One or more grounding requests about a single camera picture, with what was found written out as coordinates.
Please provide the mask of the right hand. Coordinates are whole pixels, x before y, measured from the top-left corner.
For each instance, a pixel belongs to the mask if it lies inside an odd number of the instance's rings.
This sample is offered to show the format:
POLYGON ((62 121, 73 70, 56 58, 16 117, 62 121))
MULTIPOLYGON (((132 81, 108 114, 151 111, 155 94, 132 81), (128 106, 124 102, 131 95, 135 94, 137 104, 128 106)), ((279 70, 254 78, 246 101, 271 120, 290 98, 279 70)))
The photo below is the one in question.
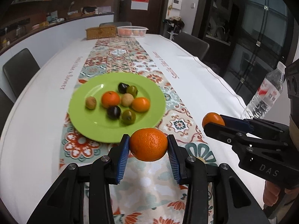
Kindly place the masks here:
POLYGON ((265 181, 265 187, 263 191, 263 202, 267 206, 273 206, 278 201, 278 196, 281 192, 281 188, 269 181, 265 181))

